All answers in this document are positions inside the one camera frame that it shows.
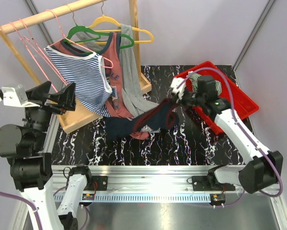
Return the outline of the green striped tank top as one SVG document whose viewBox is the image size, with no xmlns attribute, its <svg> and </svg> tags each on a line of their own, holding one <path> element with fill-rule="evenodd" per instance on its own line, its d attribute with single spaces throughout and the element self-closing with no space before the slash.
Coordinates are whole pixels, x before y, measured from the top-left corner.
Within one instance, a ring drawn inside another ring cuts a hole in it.
<svg viewBox="0 0 287 230">
<path fill-rule="evenodd" d="M 197 92 L 197 88 L 198 88 L 198 79 L 199 77 L 201 77 L 202 75 L 198 74 L 198 73 L 194 73 L 194 71 L 189 71 L 188 72 L 188 76 L 189 76 L 189 80 L 191 82 L 192 85 L 192 90 L 194 92 Z M 216 83 L 216 90 L 218 92 L 218 95 L 220 95 L 222 93 L 222 85 L 221 82 L 218 80 L 215 80 Z"/>
</svg>

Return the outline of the navy maroon tank top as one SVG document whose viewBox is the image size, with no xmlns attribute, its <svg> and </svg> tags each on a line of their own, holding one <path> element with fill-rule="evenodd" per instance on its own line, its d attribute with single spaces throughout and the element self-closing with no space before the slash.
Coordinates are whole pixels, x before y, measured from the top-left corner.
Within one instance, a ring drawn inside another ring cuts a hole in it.
<svg viewBox="0 0 287 230">
<path fill-rule="evenodd" d="M 179 124 L 179 116 L 174 111 L 176 107 L 170 98 L 165 98 L 157 107 L 138 117 L 109 117 L 105 119 L 106 138 L 114 141 L 137 132 L 170 130 Z"/>
</svg>

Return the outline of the blue striped tank top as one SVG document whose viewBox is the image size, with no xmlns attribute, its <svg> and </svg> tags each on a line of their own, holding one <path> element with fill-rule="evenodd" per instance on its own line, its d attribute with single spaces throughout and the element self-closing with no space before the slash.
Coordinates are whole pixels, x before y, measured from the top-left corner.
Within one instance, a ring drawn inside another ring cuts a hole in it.
<svg viewBox="0 0 287 230">
<path fill-rule="evenodd" d="M 67 83 L 75 83 L 75 96 L 88 110 L 110 117 L 105 105 L 112 94 L 108 83 L 103 56 L 92 52 L 85 57 L 63 54 L 50 46 L 45 48 L 52 63 Z"/>
</svg>

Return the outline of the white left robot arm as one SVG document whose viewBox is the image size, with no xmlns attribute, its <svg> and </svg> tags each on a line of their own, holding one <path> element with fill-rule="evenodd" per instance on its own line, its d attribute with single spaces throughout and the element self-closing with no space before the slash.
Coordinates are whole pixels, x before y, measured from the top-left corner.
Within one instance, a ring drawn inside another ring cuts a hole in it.
<svg viewBox="0 0 287 230">
<path fill-rule="evenodd" d="M 75 84 L 51 94 L 46 81 L 30 90 L 23 86 L 2 87 L 0 103 L 25 109 L 24 125 L 7 124 L 0 128 L 0 156 L 10 165 L 10 175 L 19 190 L 18 200 L 25 202 L 36 230 L 76 230 L 77 210 L 82 193 L 93 185 L 87 166 L 70 169 L 67 189 L 59 207 L 53 194 L 51 153 L 44 143 L 53 114 L 61 115 L 76 107 Z"/>
</svg>

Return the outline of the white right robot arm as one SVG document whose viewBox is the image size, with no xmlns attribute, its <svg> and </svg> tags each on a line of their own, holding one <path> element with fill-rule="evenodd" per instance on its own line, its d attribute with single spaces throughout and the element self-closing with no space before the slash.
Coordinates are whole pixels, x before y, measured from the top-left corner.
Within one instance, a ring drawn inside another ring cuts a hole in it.
<svg viewBox="0 0 287 230">
<path fill-rule="evenodd" d="M 172 92 L 177 95 L 180 105 L 202 108 L 207 115 L 229 137 L 242 155 L 244 166 L 217 166 L 207 173 L 207 185 L 212 190 L 224 184 L 241 186 L 247 193 L 262 192 L 274 184 L 279 184 L 277 196 L 283 192 L 281 170 L 283 156 L 279 151 L 271 151 L 249 131 L 233 108 L 233 101 L 218 95 L 216 81 L 212 76 L 200 76 L 197 90 L 190 92 L 186 80 L 174 78 Z"/>
</svg>

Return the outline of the grey tank top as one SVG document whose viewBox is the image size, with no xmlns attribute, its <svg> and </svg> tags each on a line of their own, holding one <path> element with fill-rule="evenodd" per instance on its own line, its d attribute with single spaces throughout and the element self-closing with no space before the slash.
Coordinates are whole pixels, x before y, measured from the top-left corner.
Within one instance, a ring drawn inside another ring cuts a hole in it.
<svg viewBox="0 0 287 230">
<path fill-rule="evenodd" d="M 114 63 L 114 68 L 109 69 L 107 74 L 112 92 L 117 92 L 118 96 L 116 99 L 112 96 L 106 102 L 111 116 L 135 118 L 157 107 L 158 104 L 143 98 L 133 48 L 121 48 L 128 43 L 121 35 L 132 37 L 129 31 L 130 25 L 126 25 L 124 29 L 126 29 L 124 32 L 110 33 L 105 45 L 98 45 L 95 41 L 84 44 Z"/>
</svg>

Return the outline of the salmon pink tank top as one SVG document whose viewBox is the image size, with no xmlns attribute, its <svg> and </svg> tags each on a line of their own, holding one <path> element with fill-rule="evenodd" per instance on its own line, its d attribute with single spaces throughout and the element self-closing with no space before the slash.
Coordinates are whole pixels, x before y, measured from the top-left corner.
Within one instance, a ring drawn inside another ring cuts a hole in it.
<svg viewBox="0 0 287 230">
<path fill-rule="evenodd" d="M 63 41 L 45 48 L 63 79 L 75 84 L 76 110 L 58 117 L 65 133 L 101 117 L 132 117 L 122 99 L 120 41 L 119 33 L 110 33 L 100 53 L 89 47 L 88 55 Z"/>
</svg>

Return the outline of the green hanger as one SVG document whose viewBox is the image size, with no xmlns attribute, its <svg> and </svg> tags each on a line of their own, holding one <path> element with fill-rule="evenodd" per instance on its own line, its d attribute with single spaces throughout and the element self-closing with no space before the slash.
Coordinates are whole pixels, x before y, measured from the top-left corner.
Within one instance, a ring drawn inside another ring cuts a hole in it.
<svg viewBox="0 0 287 230">
<path fill-rule="evenodd" d="M 89 42 L 89 41 L 96 41 L 96 42 L 103 42 L 103 40 L 101 40 L 102 36 L 109 36 L 110 33 L 108 32 L 97 32 L 94 31 L 91 28 L 88 28 L 86 26 L 83 25 L 78 25 L 75 21 L 75 19 L 73 19 L 75 26 L 72 27 L 69 30 L 68 35 L 63 38 L 64 42 L 68 42 L 68 43 L 74 43 L 74 44 L 80 44 L 80 43 L 85 43 L 85 42 Z M 71 38 L 76 35 L 78 37 L 78 39 L 80 39 L 79 41 L 72 41 Z"/>
</svg>

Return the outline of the yellow hanger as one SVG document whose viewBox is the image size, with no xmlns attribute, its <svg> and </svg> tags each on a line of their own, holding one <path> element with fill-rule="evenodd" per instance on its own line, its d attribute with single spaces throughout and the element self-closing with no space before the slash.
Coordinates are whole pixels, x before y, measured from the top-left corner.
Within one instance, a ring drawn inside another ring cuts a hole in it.
<svg viewBox="0 0 287 230">
<path fill-rule="evenodd" d="M 153 43 L 155 40 L 154 35 L 148 30 L 138 28 L 138 4 L 137 4 L 137 1 L 136 0 L 129 0 L 128 4 L 129 4 L 129 13 L 130 13 L 130 18 L 131 18 L 131 23 L 132 23 L 129 31 L 132 34 L 132 38 L 134 39 L 134 43 L 135 44 Z M 110 24 L 117 26 L 118 28 L 115 30 L 97 30 L 97 32 L 124 32 L 124 31 L 126 31 L 126 29 L 124 29 L 124 27 L 126 27 L 126 25 L 119 23 L 113 17 L 106 16 L 104 13 L 102 14 L 102 16 L 96 18 L 93 21 L 93 23 L 90 26 L 88 26 L 88 28 L 95 29 L 97 26 L 99 26 L 102 23 L 110 23 Z M 139 33 L 144 33 L 144 34 L 148 35 L 149 39 L 148 40 L 140 39 Z"/>
</svg>

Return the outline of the wooden clothes rack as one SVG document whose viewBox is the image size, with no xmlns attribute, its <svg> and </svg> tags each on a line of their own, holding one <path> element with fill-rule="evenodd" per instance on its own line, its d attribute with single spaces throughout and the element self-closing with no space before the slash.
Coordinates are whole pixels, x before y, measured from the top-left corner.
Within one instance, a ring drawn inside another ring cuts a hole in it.
<svg viewBox="0 0 287 230">
<path fill-rule="evenodd" d="M 0 37 L 19 60 L 31 78 L 40 84 L 40 80 L 30 68 L 24 57 L 9 39 L 8 34 L 19 32 L 48 20 L 58 18 L 89 6 L 98 4 L 97 0 L 78 0 L 52 10 L 46 10 L 0 25 Z M 75 84 L 75 106 L 70 110 L 63 109 L 58 114 L 60 125 L 69 134 L 101 117 L 121 115 L 126 110 L 122 100 L 122 71 L 118 54 L 114 52 L 110 58 L 88 49 L 85 57 L 72 56 L 47 46 L 44 50 L 35 48 L 48 62 L 63 84 Z"/>
</svg>

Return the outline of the aluminium mounting rail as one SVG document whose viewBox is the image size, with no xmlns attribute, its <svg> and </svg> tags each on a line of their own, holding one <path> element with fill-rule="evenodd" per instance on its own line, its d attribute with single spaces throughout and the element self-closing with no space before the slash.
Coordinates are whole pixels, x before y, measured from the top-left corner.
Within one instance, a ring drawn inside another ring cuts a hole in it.
<svg viewBox="0 0 287 230">
<path fill-rule="evenodd" d="M 108 176 L 106 191 L 83 191 L 77 210 L 86 230 L 287 230 L 281 197 L 235 191 L 194 191 L 192 176 L 210 166 L 92 166 Z M 59 207 L 67 189 L 67 166 L 53 166 Z"/>
</svg>

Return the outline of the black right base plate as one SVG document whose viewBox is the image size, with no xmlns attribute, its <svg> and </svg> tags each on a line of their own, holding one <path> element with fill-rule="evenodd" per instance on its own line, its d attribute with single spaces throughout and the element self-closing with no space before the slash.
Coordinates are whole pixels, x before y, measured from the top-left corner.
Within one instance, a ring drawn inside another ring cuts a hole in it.
<svg viewBox="0 0 287 230">
<path fill-rule="evenodd" d="M 194 191 L 235 191 L 232 184 L 212 184 L 208 181 L 207 176 L 192 176 L 191 184 Z"/>
</svg>

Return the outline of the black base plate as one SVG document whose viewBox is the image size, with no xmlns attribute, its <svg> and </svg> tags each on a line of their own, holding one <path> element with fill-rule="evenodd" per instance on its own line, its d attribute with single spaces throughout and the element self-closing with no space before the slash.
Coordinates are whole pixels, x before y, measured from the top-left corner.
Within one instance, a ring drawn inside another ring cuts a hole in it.
<svg viewBox="0 0 287 230">
<path fill-rule="evenodd" d="M 192 176 L 191 184 L 194 191 L 235 191 L 232 184 L 212 184 L 208 181 L 207 176 Z"/>
<path fill-rule="evenodd" d="M 94 175 L 87 181 L 85 191 L 106 191 L 108 186 L 108 176 Z"/>
</svg>

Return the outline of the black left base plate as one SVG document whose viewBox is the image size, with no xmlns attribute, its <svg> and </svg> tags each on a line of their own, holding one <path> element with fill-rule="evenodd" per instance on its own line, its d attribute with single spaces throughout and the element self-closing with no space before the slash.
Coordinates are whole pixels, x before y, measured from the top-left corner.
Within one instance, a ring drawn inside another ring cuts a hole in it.
<svg viewBox="0 0 287 230">
<path fill-rule="evenodd" d="M 94 175 L 87 181 L 85 191 L 106 191 L 108 186 L 108 176 Z"/>
</svg>

